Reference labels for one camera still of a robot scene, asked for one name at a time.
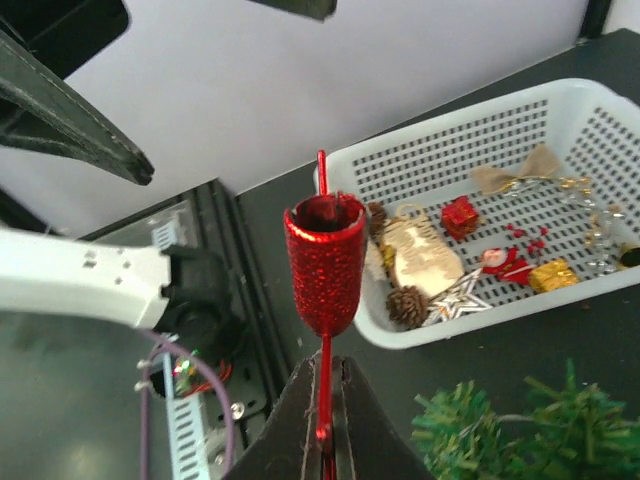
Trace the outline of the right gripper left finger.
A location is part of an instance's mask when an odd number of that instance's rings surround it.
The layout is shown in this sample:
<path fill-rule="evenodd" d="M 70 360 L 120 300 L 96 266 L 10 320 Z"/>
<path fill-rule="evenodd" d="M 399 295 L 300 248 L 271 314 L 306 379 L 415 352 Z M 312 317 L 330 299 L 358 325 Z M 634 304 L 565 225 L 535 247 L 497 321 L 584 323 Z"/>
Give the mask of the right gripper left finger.
<path fill-rule="evenodd" d="M 227 474 L 238 480 L 299 480 L 320 477 L 316 419 L 317 359 L 292 372 L 264 428 Z"/>

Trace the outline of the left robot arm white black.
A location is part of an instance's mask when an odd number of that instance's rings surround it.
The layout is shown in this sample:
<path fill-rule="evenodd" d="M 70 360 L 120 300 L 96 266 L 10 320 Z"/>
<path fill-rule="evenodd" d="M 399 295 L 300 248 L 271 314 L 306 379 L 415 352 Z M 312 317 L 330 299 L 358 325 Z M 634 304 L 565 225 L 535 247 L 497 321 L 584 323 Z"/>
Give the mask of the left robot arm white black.
<path fill-rule="evenodd" d="M 120 1 L 3 2 L 2 145 L 149 184 L 154 169 L 142 150 L 67 83 L 128 24 Z M 244 338 L 228 270 L 201 247 L 124 247 L 6 230 L 1 306 L 174 334 L 211 364 L 231 358 Z"/>

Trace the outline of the small green christmas tree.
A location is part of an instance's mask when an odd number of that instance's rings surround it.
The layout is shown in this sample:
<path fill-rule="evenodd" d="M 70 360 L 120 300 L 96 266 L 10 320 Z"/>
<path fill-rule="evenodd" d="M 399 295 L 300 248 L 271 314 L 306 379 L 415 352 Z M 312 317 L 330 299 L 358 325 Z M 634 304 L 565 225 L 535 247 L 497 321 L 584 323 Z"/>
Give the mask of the small green christmas tree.
<path fill-rule="evenodd" d="M 636 479 L 639 422 L 626 405 L 597 384 L 581 384 L 572 362 L 566 382 L 554 389 L 526 377 L 533 405 L 522 413 L 499 413 L 474 382 L 461 382 L 415 402 L 412 441 L 426 469 L 438 479 Z M 485 414 L 521 414 L 533 422 L 482 424 L 460 431 Z"/>

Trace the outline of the fairy light string white bulbs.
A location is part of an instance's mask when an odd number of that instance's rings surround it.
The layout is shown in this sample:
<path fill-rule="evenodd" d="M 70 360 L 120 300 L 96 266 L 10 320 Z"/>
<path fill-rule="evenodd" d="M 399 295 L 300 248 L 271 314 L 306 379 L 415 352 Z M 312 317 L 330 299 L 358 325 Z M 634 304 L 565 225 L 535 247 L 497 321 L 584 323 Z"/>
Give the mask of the fairy light string white bulbs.
<path fill-rule="evenodd" d="M 531 416 L 521 415 L 521 414 L 504 414 L 504 415 L 485 414 L 479 417 L 476 422 L 463 428 L 460 431 L 458 438 L 462 439 L 472 434 L 482 424 L 512 423 L 512 422 L 522 423 L 522 422 L 533 422 L 533 421 L 534 419 Z"/>

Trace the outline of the red star ornament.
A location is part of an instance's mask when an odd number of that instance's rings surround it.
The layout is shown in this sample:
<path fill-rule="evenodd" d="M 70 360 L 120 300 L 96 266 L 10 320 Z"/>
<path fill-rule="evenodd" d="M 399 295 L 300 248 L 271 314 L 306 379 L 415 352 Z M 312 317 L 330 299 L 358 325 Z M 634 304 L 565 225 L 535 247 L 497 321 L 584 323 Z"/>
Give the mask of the red star ornament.
<path fill-rule="evenodd" d="M 333 446 L 332 339 L 353 321 L 359 305 L 368 215 L 352 194 L 329 190 L 326 153 L 317 153 L 318 193 L 284 213 L 297 312 L 321 339 L 314 434 L 323 479 L 337 477 Z"/>

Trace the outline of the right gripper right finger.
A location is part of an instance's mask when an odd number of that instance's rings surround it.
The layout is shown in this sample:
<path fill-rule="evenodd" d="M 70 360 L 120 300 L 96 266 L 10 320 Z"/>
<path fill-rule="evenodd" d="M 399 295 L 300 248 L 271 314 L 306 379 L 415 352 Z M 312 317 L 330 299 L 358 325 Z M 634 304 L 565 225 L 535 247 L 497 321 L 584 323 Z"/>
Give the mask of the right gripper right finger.
<path fill-rule="evenodd" d="M 357 362 L 334 357 L 333 375 L 333 477 L 431 479 L 396 432 Z"/>

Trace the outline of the white plastic perforated basket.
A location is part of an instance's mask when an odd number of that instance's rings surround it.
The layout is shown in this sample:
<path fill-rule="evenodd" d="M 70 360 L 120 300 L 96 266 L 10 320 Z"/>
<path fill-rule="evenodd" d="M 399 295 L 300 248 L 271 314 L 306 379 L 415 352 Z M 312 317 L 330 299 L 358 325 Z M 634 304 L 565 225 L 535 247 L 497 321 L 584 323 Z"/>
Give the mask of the white plastic perforated basket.
<path fill-rule="evenodd" d="M 558 187 L 544 184 L 516 199 L 483 195 L 471 179 L 471 171 L 483 165 L 517 172 L 539 144 L 560 161 L 554 177 L 588 177 L 596 204 L 617 205 L 624 214 L 612 227 L 613 273 L 597 276 L 587 265 L 595 257 L 584 244 L 589 216 L 562 202 Z M 508 225 L 546 228 L 544 259 L 566 260 L 580 280 L 563 291 L 536 294 L 483 276 L 474 292 L 492 309 L 406 330 L 388 317 L 389 280 L 375 281 L 367 272 L 354 323 L 378 347 L 426 345 L 639 281 L 637 269 L 616 265 L 620 246 L 639 240 L 639 108 L 597 82 L 552 81 L 392 131 L 331 153 L 327 176 L 330 188 L 381 202 L 390 216 L 400 205 L 417 204 L 434 224 L 446 204 L 466 195 L 483 224 L 450 247 L 467 269 L 476 268 L 486 249 L 506 244 Z"/>

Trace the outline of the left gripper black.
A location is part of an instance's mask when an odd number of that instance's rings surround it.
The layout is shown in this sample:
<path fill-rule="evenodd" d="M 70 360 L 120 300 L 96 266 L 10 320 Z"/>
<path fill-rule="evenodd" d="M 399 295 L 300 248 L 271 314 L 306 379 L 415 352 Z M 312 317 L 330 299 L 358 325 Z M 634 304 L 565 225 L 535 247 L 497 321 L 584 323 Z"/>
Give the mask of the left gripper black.
<path fill-rule="evenodd" d="M 121 0 L 1 0 L 1 101 L 9 106 L 1 112 L 1 145 L 83 161 L 149 184 L 154 167 L 142 150 L 59 78 L 128 27 Z"/>

